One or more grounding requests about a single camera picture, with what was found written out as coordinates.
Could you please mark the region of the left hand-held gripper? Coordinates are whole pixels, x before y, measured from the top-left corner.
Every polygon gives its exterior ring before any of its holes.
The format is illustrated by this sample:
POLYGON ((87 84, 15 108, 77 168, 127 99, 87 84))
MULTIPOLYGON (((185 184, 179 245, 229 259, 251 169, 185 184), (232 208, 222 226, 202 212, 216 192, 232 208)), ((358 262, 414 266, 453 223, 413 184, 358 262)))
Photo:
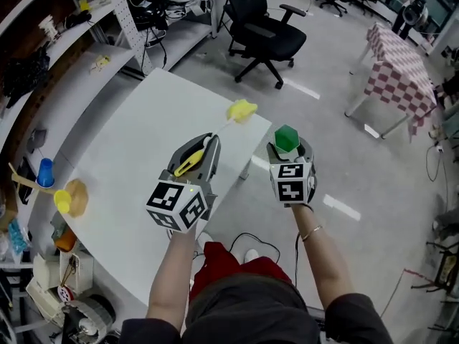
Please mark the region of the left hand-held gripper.
POLYGON ((171 157, 163 170, 146 210, 158 226, 187 233, 200 220, 207 221, 217 196, 211 183, 219 162, 219 137, 204 133, 188 140, 171 157), (198 167, 198 176, 186 175, 198 167))

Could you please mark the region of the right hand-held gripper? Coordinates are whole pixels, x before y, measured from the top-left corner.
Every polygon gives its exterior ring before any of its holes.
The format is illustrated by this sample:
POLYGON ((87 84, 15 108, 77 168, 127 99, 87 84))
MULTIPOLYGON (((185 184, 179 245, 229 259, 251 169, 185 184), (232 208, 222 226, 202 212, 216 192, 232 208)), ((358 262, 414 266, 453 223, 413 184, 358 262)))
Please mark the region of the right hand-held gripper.
POLYGON ((269 142, 266 150, 270 163, 270 180, 276 200, 285 207, 293 204, 309 204, 316 192, 314 153, 311 145, 299 137, 298 158, 305 162, 287 163, 276 147, 269 142))

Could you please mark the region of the green plastic cup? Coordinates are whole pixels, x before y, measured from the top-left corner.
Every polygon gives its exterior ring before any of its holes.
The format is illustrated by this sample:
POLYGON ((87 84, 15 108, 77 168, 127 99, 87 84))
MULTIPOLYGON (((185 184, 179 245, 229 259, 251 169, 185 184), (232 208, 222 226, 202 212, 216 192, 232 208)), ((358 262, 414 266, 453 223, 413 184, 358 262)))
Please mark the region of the green plastic cup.
POLYGON ((279 153, 290 153, 300 145, 298 131, 289 125, 282 125, 275 131, 274 145, 279 153))

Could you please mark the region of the wooden cup rack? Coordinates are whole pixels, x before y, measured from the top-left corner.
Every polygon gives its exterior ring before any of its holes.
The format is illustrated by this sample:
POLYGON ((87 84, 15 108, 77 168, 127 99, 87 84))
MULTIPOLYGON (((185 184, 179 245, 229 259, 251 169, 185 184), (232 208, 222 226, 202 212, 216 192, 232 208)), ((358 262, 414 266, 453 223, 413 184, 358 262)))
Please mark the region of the wooden cup rack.
MULTIPOLYGON (((42 188, 38 183, 32 182, 29 179, 23 176, 20 176, 16 172, 15 168, 13 167, 11 163, 8 163, 8 165, 12 172, 12 175, 11 175, 12 181, 17 182, 19 185, 30 187, 34 190, 37 190, 38 192, 42 192, 42 193, 49 194, 52 196, 54 196, 55 191, 59 190, 59 189, 53 189, 53 188, 42 188)), ((86 185, 80 179, 76 178, 72 181, 69 181, 66 184, 64 190, 68 191, 72 197, 72 203, 71 203, 70 211, 68 214, 72 218, 77 218, 79 216, 82 216, 85 212, 85 209, 86 209, 86 206, 89 200, 86 185)))

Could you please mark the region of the person's left white shoe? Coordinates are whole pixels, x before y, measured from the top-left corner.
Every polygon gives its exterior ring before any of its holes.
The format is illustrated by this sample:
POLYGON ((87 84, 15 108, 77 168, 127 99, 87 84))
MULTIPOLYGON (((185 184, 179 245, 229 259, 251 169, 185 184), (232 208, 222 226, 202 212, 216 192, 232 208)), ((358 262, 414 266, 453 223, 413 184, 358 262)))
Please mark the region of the person's left white shoe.
POLYGON ((197 238, 198 247, 202 251, 204 251, 204 248, 207 242, 213 242, 213 241, 214 241, 213 238, 205 231, 203 231, 197 238))

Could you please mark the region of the white metal shelf rack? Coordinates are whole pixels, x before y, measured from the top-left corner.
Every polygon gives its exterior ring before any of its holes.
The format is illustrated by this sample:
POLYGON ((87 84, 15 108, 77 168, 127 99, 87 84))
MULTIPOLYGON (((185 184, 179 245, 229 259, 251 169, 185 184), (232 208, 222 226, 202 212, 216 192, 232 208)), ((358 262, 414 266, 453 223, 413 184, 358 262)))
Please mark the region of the white metal shelf rack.
MULTIPOLYGON (((16 20, 19 15, 36 0, 21 0, 12 10, 6 15, 2 22, 0 22, 0 37, 4 35, 8 27, 11 26, 12 22, 16 20)), ((63 74, 57 80, 57 86, 52 89, 49 98, 57 98, 58 102, 48 107, 37 108, 37 116, 39 111, 43 109, 43 114, 47 117, 43 117, 43 120, 37 120, 38 118, 32 118, 35 123, 30 123, 30 128, 34 130, 36 124, 42 124, 47 130, 47 137, 44 145, 35 151, 31 155, 31 158, 26 153, 21 153, 22 156, 26 157, 28 164, 34 174, 38 174, 39 164, 42 158, 37 158, 41 155, 39 151, 43 153, 45 158, 53 158, 58 155, 62 144, 67 139, 71 130, 73 129, 76 122, 85 112, 90 103, 94 100, 96 95, 108 84, 110 80, 126 66, 133 58, 140 63, 141 49, 144 50, 144 41, 141 41, 141 35, 138 33, 137 28, 134 27, 132 15, 128 10, 127 0, 110 0, 109 4, 97 8, 90 12, 92 18, 90 21, 81 23, 76 27, 73 27, 66 32, 61 33, 60 37, 55 43, 51 43, 47 46, 47 54, 50 58, 49 62, 49 75, 50 70, 57 67, 57 62, 62 58, 63 55, 70 52, 73 45, 79 42, 79 39, 83 37, 91 29, 95 29, 95 26, 103 18, 109 14, 116 15, 116 19, 121 27, 121 31, 129 44, 129 48, 122 46, 114 46, 108 43, 102 42, 101 39, 95 39, 94 43, 91 44, 87 49, 80 50, 80 56, 72 62, 70 68, 66 73, 63 74)), ((182 51, 174 51, 170 53, 169 61, 166 62, 165 70, 170 70, 191 48, 201 42, 206 36, 212 34, 216 37, 216 23, 213 19, 216 17, 215 14, 211 13, 212 23, 210 25, 201 24, 198 22, 187 22, 177 23, 178 28, 172 29, 172 33, 169 37, 164 38, 163 43, 172 43, 176 46, 174 49, 181 49, 179 47, 181 43, 187 43, 188 46, 183 46, 182 51)), ((21 111, 26 108, 27 103, 32 103, 32 96, 36 91, 28 92, 24 94, 10 109, 6 110, 6 114, 1 118, 0 122, 0 145, 1 149, 5 148, 6 140, 14 127, 14 124, 19 118, 21 111)), ((28 224, 31 220, 31 216, 34 216, 34 205, 36 204, 37 198, 40 193, 44 191, 33 191, 29 197, 28 204, 23 204, 20 201, 19 193, 16 192, 16 205, 18 212, 16 220, 21 225, 21 229, 27 229, 28 224)))

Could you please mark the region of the red white checkered tablecloth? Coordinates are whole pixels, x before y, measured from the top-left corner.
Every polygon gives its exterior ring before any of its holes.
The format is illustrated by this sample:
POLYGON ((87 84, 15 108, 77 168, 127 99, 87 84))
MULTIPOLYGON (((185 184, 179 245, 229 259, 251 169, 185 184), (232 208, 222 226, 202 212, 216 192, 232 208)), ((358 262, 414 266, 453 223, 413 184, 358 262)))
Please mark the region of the red white checkered tablecloth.
POLYGON ((376 23, 366 33, 375 57, 364 94, 396 105, 410 116, 410 135, 425 124, 437 102, 421 56, 391 29, 376 23))

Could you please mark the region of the grey mesh bin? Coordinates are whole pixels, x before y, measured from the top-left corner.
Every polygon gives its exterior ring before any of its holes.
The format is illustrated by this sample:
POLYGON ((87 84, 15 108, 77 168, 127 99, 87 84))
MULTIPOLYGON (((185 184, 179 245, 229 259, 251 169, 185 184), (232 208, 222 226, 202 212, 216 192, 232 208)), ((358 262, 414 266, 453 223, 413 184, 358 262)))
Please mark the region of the grey mesh bin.
POLYGON ((61 227, 61 226, 64 226, 64 225, 68 225, 67 222, 65 221, 65 219, 63 218, 63 216, 61 215, 61 213, 58 212, 58 211, 52 217, 50 224, 53 227, 53 232, 54 232, 55 228, 58 228, 58 227, 61 227))

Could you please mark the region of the orange plastic container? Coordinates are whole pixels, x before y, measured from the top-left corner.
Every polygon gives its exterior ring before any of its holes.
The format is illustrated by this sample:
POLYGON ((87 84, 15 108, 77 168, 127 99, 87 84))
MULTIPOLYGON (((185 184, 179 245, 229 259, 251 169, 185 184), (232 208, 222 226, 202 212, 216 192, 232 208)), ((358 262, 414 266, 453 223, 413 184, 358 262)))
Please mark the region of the orange plastic container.
POLYGON ((68 225, 55 228, 52 240, 61 252, 70 252, 77 242, 77 237, 68 225))

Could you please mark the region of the grey cap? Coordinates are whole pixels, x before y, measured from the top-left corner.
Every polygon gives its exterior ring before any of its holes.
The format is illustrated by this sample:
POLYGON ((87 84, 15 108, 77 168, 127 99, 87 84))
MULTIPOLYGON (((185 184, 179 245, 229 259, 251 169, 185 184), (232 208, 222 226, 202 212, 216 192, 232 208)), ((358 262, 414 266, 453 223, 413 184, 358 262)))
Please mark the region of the grey cap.
POLYGON ((46 141, 47 130, 46 129, 35 129, 32 131, 27 141, 27 151, 33 153, 35 149, 41 148, 46 141))

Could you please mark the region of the person's dark shirt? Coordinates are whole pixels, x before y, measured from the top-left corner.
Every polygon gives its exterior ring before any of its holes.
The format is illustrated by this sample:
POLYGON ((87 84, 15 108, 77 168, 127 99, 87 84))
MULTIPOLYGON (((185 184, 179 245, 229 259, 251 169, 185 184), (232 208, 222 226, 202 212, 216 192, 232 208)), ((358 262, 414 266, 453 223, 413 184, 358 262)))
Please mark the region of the person's dark shirt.
MULTIPOLYGON (((393 344, 369 297, 350 293, 325 311, 326 335, 344 344, 393 344)), ((236 274, 189 304, 180 333, 160 319, 125 320, 118 344, 319 344, 320 329, 292 284, 236 274)))

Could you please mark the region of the light blue packet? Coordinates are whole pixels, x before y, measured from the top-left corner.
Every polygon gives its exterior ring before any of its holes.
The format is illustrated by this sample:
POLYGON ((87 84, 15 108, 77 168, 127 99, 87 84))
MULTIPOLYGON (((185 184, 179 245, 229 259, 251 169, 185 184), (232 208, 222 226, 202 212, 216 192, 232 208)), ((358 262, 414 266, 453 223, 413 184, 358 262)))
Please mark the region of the light blue packet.
POLYGON ((13 219, 8 225, 8 235, 11 249, 15 255, 20 255, 29 249, 30 240, 28 233, 20 227, 17 219, 13 219))

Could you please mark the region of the white jar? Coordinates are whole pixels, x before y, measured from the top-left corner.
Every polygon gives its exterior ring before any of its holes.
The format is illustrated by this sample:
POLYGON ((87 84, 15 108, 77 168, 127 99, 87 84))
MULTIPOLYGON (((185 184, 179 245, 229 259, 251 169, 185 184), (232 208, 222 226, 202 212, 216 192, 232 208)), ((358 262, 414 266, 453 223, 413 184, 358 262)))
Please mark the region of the white jar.
POLYGON ((52 15, 46 16, 40 23, 39 28, 42 29, 46 35, 46 37, 54 41, 59 36, 59 32, 57 27, 55 26, 54 19, 52 15))

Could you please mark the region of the white plastic crate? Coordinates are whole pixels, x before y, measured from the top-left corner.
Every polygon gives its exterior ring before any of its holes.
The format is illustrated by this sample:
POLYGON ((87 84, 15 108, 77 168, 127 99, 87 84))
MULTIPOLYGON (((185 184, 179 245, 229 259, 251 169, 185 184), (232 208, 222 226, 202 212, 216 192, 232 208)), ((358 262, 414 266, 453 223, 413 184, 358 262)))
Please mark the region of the white plastic crate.
POLYGON ((63 328, 65 314, 62 311, 62 302, 54 293, 44 290, 33 277, 26 286, 26 291, 34 301, 42 317, 49 323, 63 328))

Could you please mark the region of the white table frame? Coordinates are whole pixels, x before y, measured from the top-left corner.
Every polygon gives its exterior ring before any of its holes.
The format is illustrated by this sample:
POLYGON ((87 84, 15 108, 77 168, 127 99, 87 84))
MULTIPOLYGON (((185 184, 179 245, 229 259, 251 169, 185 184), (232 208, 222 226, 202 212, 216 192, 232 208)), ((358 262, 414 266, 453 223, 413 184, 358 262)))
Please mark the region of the white table frame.
MULTIPOLYGON (((365 57, 368 55, 370 50, 371 50, 371 45, 370 43, 367 42, 362 53, 358 56, 355 62, 351 65, 349 74, 351 75, 352 79, 358 79, 356 75, 359 73, 361 69, 361 63, 363 62, 365 57)), ((370 96, 366 95, 363 91, 355 94, 353 96, 351 104, 347 107, 346 111, 344 112, 344 115, 347 118, 350 118, 354 114, 354 112, 359 108, 359 106, 361 106, 369 98, 370 96)), ((412 119, 413 119, 412 115, 405 115, 402 119, 398 120, 396 123, 394 123, 389 128, 387 128, 383 133, 378 133, 376 130, 374 130, 367 124, 364 124, 364 130, 376 139, 387 139, 391 134, 393 134, 396 130, 401 128, 403 125, 405 124, 409 125, 412 119)))

